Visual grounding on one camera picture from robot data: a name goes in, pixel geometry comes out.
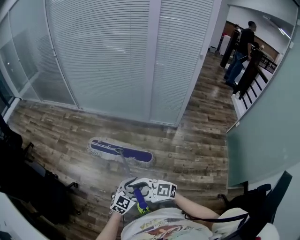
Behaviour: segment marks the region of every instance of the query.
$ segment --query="glove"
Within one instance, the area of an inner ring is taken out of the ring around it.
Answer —
[[[124,215],[127,213],[133,206],[135,202],[130,200],[124,191],[117,190],[115,195],[112,195],[112,203],[110,206],[111,210],[114,210],[117,213]]]
[[[174,200],[177,189],[177,186],[171,182],[149,178],[134,180],[128,187],[139,188],[145,201],[153,203]]]
[[[127,195],[130,199],[133,198],[134,195],[134,188],[129,187],[129,184],[134,182],[137,179],[137,177],[127,178],[126,180],[123,180],[119,187],[117,188],[118,191],[123,191],[125,195]]]

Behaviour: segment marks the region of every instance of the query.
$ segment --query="t-shirt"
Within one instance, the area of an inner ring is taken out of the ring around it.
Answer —
[[[246,213],[235,208],[220,218],[229,218]],[[216,240],[234,232],[241,220],[219,223],[208,227],[187,220],[177,208],[164,208],[149,213],[124,227],[121,240]]]
[[[248,43],[254,43],[254,32],[249,28],[242,31],[237,51],[248,56]]]

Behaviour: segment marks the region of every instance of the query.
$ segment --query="mop handle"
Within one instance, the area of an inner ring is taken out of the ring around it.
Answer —
[[[123,149],[115,149],[115,151],[121,156],[122,161],[123,161],[123,165],[124,165],[125,170],[127,172],[127,175],[129,177],[132,177],[133,175],[132,175],[132,173],[130,171],[130,168],[129,168],[127,162],[126,162],[126,159],[124,158],[124,155],[123,155]],[[140,189],[137,188],[137,187],[134,187],[134,193],[135,193],[135,197],[136,197],[137,202],[139,203],[140,208],[141,209],[147,209],[148,205],[145,202],[144,196],[142,195]]]

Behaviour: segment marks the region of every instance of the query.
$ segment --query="mop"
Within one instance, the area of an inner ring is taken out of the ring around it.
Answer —
[[[116,149],[121,149],[126,163],[149,168],[154,164],[154,157],[145,148],[136,147],[132,144],[114,140],[106,137],[93,137],[89,140],[87,150],[91,155],[106,160],[114,160],[123,163]]]
[[[133,175],[128,166],[128,162],[133,165],[139,165],[143,167],[151,167],[154,162],[152,153],[148,152],[146,149],[133,148],[131,144],[109,138],[91,138],[87,149],[90,154],[107,160],[116,160],[119,159],[119,157],[116,156],[120,156],[129,178],[133,177]],[[149,212],[148,205],[145,202],[140,189],[135,187],[134,194],[138,201],[139,212],[142,214]]]

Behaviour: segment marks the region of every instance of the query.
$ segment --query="black t-shirt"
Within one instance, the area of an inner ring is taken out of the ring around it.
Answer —
[[[254,43],[254,32],[251,29],[246,28],[242,31],[240,36],[240,43],[237,51],[248,56],[248,43]]]

